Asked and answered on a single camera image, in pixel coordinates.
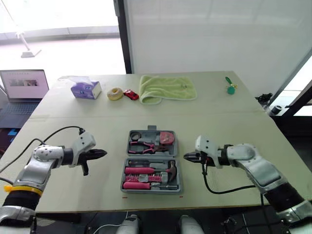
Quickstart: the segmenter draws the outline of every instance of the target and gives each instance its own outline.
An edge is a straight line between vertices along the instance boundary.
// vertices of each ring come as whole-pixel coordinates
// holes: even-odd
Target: laptop keyboard
[[[9,103],[0,112],[0,114],[9,115],[31,115],[37,103]]]

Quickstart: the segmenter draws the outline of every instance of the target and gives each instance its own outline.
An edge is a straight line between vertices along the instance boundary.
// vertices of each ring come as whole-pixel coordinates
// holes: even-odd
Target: tissue
[[[96,99],[102,91],[98,81],[91,81],[87,76],[65,76],[59,80],[71,80],[76,83],[71,91],[76,98]]]

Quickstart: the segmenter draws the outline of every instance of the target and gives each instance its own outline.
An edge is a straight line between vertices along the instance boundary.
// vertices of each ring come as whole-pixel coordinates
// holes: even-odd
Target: donut
[[[120,88],[113,88],[107,92],[107,97],[111,101],[116,101],[121,99],[123,96],[123,91]]]

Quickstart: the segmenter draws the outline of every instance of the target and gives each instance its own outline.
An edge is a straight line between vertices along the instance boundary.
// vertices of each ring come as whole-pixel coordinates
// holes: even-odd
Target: screwdriver
[[[166,188],[166,189],[177,189],[177,185],[151,185],[150,183],[140,183],[140,182],[124,182],[124,189],[151,189],[155,188]]]
[[[125,174],[154,174],[157,172],[170,172],[169,169],[157,170],[152,167],[126,167]]]

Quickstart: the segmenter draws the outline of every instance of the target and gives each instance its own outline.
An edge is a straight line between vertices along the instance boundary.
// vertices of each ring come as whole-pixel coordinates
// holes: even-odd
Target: open toolbox
[[[120,189],[126,193],[178,194],[182,191],[177,138],[173,131],[131,130]]]

